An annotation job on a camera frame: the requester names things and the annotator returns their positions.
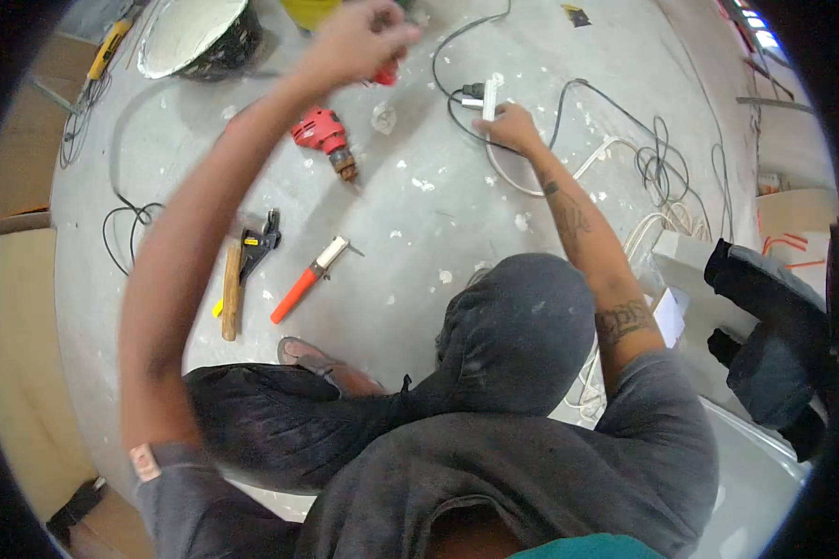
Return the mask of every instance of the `hand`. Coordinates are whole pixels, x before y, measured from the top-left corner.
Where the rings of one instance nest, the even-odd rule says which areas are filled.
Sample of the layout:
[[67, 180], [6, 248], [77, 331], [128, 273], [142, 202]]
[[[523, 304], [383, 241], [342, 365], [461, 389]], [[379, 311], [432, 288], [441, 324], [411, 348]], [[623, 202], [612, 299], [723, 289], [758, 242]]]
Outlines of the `hand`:
[[419, 38], [420, 28], [404, 21], [393, 0], [343, 2], [320, 26], [296, 74], [325, 94], [371, 79]]
[[515, 103], [502, 103], [495, 109], [497, 118], [492, 121], [477, 119], [472, 125], [489, 135], [491, 141], [516, 150], [524, 156], [544, 142], [537, 135], [531, 113]]

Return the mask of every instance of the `concrete floor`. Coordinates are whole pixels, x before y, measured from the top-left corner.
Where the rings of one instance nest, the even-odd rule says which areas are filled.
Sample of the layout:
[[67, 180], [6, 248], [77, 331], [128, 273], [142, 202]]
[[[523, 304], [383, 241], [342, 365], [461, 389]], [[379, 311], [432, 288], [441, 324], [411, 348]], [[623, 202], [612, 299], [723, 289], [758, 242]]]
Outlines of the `concrete floor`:
[[[306, 40], [276, 2], [253, 3], [272, 39], [272, 52], [260, 67], [290, 67]], [[686, 157], [692, 186], [705, 201], [717, 237], [721, 191], [709, 153], [718, 131], [685, 45], [723, 131], [736, 241], [756, 246], [754, 133], [749, 107], [734, 101], [736, 95], [749, 95], [750, 76], [740, 62], [738, 40], [715, 4], [574, 4], [587, 12], [592, 26], [573, 28], [559, 2], [515, 2], [507, 18], [472, 29], [445, 48], [439, 77], [446, 87], [457, 89], [503, 74], [500, 95], [528, 107], [547, 138], [560, 88], [575, 77], [588, 79], [645, 123], [663, 117], [672, 144]], [[275, 361], [277, 341], [297, 335], [364, 368], [394, 390], [403, 375], [419, 381], [431, 371], [433, 341], [447, 302], [475, 265], [520, 252], [563, 254], [546, 203], [503, 180], [491, 180], [496, 175], [484, 150], [454, 127], [444, 96], [431, 87], [430, 55], [441, 37], [502, 9], [500, 4], [426, 0], [417, 6], [429, 15], [428, 27], [402, 64], [397, 87], [353, 87], [330, 102], [357, 156], [359, 191], [338, 180], [322, 153], [281, 141], [242, 211], [261, 215], [279, 207], [282, 244], [248, 280], [235, 342], [221, 338], [220, 323], [210, 312], [222, 292], [224, 262], [218, 259], [190, 336], [185, 370]], [[272, 81], [252, 79], [215, 85], [151, 82], [139, 75], [135, 64], [124, 69], [131, 48], [129, 39], [115, 58], [112, 86], [94, 108], [78, 162], [57, 169], [52, 206], [58, 229], [57, 320], [72, 400], [95, 464], [127, 498], [132, 485], [118, 438], [116, 365], [125, 277], [106, 255], [100, 235], [105, 213], [119, 206], [112, 184], [139, 205], [168, 199], [210, 149], [226, 117], [273, 87]], [[397, 114], [390, 135], [370, 123], [373, 108], [382, 102]], [[466, 122], [474, 117], [457, 110]], [[570, 90], [556, 154], [570, 170], [577, 169], [604, 135], [651, 144], [598, 96], [582, 88]], [[435, 188], [418, 188], [414, 179]], [[633, 152], [625, 148], [614, 147], [611, 157], [594, 162], [580, 182], [597, 198], [622, 240], [640, 218], [655, 211], [640, 186]], [[686, 201], [695, 215], [701, 213], [692, 198]], [[527, 230], [517, 225], [517, 217], [527, 221]], [[115, 222], [110, 243], [117, 252], [126, 246], [130, 227], [130, 214]], [[330, 281], [317, 285], [282, 324], [272, 325], [269, 315], [279, 299], [336, 234], [351, 238], [366, 258], [342, 255]], [[634, 265], [640, 274], [650, 269], [645, 260]], [[443, 271], [453, 281], [443, 282]], [[579, 390], [573, 387], [570, 399]], [[564, 405], [554, 417], [581, 421], [575, 409]], [[312, 502], [269, 492], [257, 495], [291, 519], [301, 519]]]

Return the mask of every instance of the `wooden hammer handle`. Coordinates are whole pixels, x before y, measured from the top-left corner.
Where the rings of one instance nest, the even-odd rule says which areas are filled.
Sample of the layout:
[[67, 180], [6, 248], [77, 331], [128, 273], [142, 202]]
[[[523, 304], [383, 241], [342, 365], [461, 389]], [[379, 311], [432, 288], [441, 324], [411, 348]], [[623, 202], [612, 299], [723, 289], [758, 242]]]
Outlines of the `wooden hammer handle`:
[[236, 339], [236, 312], [240, 307], [240, 258], [242, 244], [236, 242], [227, 249], [224, 268], [224, 309], [221, 311], [221, 336], [226, 341]]

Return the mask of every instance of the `person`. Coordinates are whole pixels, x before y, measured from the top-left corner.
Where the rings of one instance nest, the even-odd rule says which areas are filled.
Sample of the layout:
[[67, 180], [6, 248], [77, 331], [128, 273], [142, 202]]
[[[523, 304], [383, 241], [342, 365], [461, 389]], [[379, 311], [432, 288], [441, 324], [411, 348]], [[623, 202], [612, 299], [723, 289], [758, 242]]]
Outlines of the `person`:
[[[121, 425], [157, 556], [692, 553], [716, 498], [713, 434], [608, 222], [520, 106], [475, 124], [532, 163], [568, 260], [521, 254], [475, 274], [447, 307], [428, 378], [386, 394], [292, 338], [278, 365], [181, 376], [224, 234], [277, 142], [419, 34], [392, 0], [343, 4], [143, 241], [119, 333]], [[593, 430], [548, 419], [595, 331], [601, 419]], [[303, 524], [284, 521], [221, 471], [318, 497]]]

